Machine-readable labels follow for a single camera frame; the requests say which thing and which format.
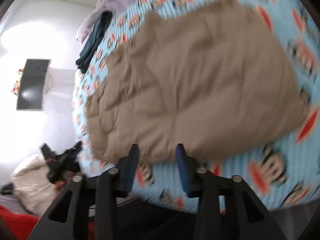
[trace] red fabric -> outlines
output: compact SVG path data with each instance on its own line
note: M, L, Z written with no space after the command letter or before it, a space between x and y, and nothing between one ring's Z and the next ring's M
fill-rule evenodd
M27 240L39 218L27 214L15 214L0 206L0 217L17 240ZM89 240L94 240L94 224L89 223Z

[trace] white bag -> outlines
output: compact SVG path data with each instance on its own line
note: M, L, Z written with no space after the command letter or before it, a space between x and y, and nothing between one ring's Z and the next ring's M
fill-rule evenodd
M54 185L47 179L49 167L42 154L25 159L14 170L11 182L15 194L27 210L42 216L56 197Z

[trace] metal screw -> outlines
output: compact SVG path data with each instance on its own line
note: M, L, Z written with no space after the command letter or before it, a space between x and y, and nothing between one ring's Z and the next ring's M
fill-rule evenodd
M204 168L204 167L199 167L199 168L197 169L197 172L200 173L200 174L204 174L204 173L207 172L207 169Z
M117 174L119 172L119 170L117 168L111 168L110 170L108 170L109 174Z
M76 175L73 177L73 181L74 182L80 182L82 180L82 176L81 175Z
M235 176L232 176L232 180L233 180L234 182L239 183L239 182L242 181L242 178L241 178L239 175L235 175Z

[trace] television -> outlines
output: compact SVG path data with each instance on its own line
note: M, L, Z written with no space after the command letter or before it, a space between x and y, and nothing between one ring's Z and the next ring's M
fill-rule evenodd
M17 110L42 111L44 83L50 59L27 59L17 101Z

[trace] brown blanket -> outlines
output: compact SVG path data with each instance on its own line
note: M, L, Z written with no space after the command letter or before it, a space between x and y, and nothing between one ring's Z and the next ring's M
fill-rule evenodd
M174 161L177 143L200 161L227 158L289 133L307 112L284 50L236 0L169 21L151 11L105 60L87 102L92 153L104 161L132 143L142 162Z

